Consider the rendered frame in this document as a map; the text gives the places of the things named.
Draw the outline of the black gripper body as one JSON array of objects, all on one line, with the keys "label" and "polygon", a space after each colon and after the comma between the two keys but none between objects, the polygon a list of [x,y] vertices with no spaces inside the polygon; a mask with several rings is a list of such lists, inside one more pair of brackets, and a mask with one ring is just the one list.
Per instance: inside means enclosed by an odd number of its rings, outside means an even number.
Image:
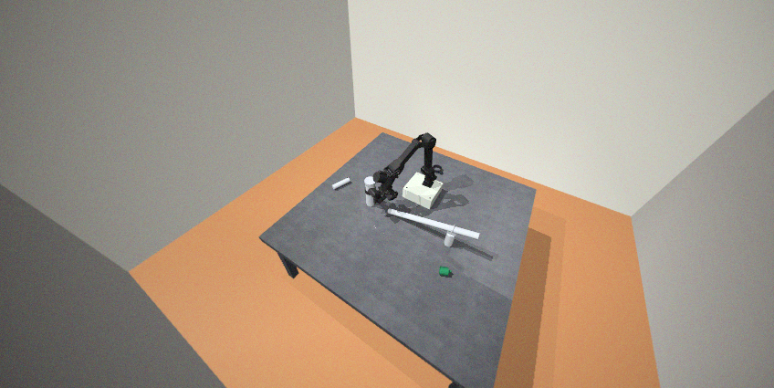
[{"label": "black gripper body", "polygon": [[375,198],[375,197],[380,197],[380,196],[381,196],[381,194],[383,193],[383,191],[384,191],[386,188],[388,188],[388,187],[389,187],[389,189],[390,189],[392,186],[391,186],[391,185],[388,185],[388,184],[386,184],[386,183],[381,183],[381,186],[380,186],[380,187],[378,187],[378,189],[379,189],[379,190],[376,190],[375,188],[369,188],[369,190],[368,190],[368,193],[369,193],[369,194],[370,194],[370,195],[371,195],[373,198]]}]

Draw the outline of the grey post with cap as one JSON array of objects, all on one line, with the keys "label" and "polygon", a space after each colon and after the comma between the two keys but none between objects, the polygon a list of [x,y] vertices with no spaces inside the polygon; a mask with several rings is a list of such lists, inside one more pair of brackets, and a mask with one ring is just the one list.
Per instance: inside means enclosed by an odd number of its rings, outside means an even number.
[{"label": "grey post with cap", "polygon": [[[373,181],[373,177],[367,177],[364,180],[365,183],[365,190],[368,192],[369,188],[375,188],[375,182]],[[373,203],[373,197],[371,195],[366,194],[366,205],[367,206],[374,206]]]}]

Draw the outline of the long white tapered pole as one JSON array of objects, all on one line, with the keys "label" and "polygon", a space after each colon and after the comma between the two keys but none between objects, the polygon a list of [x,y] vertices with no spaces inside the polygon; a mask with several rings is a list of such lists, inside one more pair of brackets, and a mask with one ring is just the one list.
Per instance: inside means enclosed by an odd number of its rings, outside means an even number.
[{"label": "long white tapered pole", "polygon": [[480,238],[480,233],[477,233],[477,232],[474,232],[474,231],[470,231],[470,230],[467,230],[467,229],[464,229],[464,228],[461,228],[461,227],[457,227],[457,226],[453,226],[453,225],[448,225],[448,224],[445,224],[445,223],[437,222],[437,221],[434,221],[434,220],[431,220],[431,219],[428,219],[428,218],[420,217],[418,215],[408,214],[408,213],[405,213],[405,212],[402,212],[402,211],[398,211],[398,210],[395,210],[395,209],[389,208],[388,209],[388,214],[396,215],[396,216],[399,216],[399,217],[402,217],[402,218],[405,218],[405,219],[409,219],[409,220],[412,220],[412,221],[415,221],[415,222],[418,222],[418,223],[421,223],[421,224],[430,225],[430,226],[433,226],[433,227],[436,227],[436,228],[440,228],[440,229],[443,229],[443,230],[446,230],[446,231],[449,231],[449,232],[451,232],[452,229],[453,229],[452,233],[456,233],[456,234],[462,235],[462,236],[468,236],[468,237],[471,237],[471,238],[474,238],[474,239],[477,239],[477,240],[479,240],[479,238]]}]

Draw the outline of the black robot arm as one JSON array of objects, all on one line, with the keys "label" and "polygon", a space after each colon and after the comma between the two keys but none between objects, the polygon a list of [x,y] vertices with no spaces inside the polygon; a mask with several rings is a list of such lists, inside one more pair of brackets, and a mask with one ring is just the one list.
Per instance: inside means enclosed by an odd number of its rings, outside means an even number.
[{"label": "black robot arm", "polygon": [[[421,142],[419,142],[422,140]],[[436,138],[430,133],[424,133],[413,139],[411,144],[406,148],[402,155],[393,160],[388,166],[383,168],[383,171],[378,171],[373,174],[373,181],[375,183],[386,183],[392,185],[395,178],[399,178],[399,174],[403,171],[404,165],[412,157],[418,148],[424,148],[424,166],[421,167],[421,173],[424,175],[424,181],[422,185],[429,188],[434,184],[437,176],[434,174],[434,168],[432,166],[433,161],[433,147],[436,144]],[[391,173],[388,171],[390,170]],[[392,187],[386,188],[383,193],[386,195],[389,201],[397,198],[398,192],[394,192]]]}]

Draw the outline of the white cylinder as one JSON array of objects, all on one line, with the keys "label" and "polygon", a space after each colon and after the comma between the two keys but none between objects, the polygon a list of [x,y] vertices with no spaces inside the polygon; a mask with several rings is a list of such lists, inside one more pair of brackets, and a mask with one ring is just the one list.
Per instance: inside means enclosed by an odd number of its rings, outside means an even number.
[{"label": "white cylinder", "polygon": [[340,181],[340,182],[338,182],[338,183],[336,183],[336,184],[333,184],[333,185],[332,185],[332,188],[335,190],[335,189],[337,189],[337,188],[339,188],[339,187],[341,187],[341,186],[343,186],[344,184],[347,184],[347,183],[349,183],[349,182],[350,182],[350,179],[349,179],[349,178],[346,178],[346,179],[344,179],[344,180],[342,180],[342,181]]}]

